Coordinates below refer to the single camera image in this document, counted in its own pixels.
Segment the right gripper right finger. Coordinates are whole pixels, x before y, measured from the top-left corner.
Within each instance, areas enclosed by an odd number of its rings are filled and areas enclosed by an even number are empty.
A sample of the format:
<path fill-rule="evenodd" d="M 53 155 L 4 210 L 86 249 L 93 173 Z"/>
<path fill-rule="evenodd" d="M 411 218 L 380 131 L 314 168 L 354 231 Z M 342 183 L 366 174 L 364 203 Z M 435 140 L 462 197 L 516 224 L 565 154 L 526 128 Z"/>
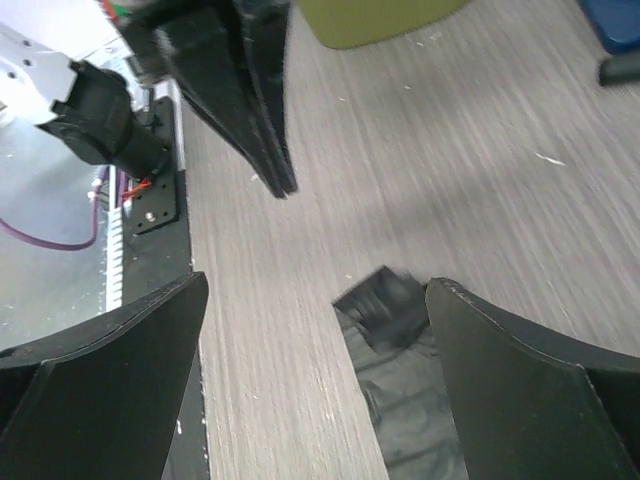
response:
<path fill-rule="evenodd" d="M 470 478 L 638 478 L 638 358 L 501 309 L 451 279 L 431 279 L 426 303 Z"/>

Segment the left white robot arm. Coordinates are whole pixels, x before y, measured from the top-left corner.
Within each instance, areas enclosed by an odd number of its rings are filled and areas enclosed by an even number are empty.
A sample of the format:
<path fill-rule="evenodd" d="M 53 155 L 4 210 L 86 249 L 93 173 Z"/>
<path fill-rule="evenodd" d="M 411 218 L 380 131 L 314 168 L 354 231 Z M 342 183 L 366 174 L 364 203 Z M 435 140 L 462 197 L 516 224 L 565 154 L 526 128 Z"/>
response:
<path fill-rule="evenodd" d="M 172 78 L 192 110 L 270 193 L 297 189 L 284 118 L 286 1 L 115 1 L 104 11 L 133 55 L 139 85 Z M 134 114 L 125 79 L 10 27 L 1 30 L 3 102 L 90 165 L 153 179 L 168 144 Z"/>

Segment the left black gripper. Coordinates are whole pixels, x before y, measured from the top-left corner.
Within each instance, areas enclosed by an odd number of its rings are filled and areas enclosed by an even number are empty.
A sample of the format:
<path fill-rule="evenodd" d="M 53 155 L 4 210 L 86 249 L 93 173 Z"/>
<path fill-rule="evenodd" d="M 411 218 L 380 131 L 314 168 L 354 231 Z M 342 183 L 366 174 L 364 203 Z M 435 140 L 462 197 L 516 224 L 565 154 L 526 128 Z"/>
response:
<path fill-rule="evenodd" d="M 276 198 L 297 191 L 284 106 L 288 1 L 119 1 L 138 83 L 169 76 Z"/>

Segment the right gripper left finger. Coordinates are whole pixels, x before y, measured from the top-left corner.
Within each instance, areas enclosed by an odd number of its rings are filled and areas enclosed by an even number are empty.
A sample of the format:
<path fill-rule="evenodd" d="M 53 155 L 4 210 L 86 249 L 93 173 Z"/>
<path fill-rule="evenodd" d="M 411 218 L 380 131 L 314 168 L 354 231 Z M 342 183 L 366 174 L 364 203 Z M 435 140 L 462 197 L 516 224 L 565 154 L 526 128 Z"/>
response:
<path fill-rule="evenodd" d="M 4 479 L 158 479 L 209 288 L 184 275 L 1 353 Z"/>

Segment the black trash bag roll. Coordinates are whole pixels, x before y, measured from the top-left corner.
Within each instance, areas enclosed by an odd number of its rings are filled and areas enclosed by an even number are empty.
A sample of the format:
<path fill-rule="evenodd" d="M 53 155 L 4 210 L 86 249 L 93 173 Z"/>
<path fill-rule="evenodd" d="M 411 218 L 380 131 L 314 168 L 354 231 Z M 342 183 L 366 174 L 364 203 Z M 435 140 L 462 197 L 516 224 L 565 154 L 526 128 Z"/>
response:
<path fill-rule="evenodd" d="M 598 68 L 597 80 L 602 87 L 637 82 L 640 79 L 640 53 L 629 52 L 603 60 Z"/>

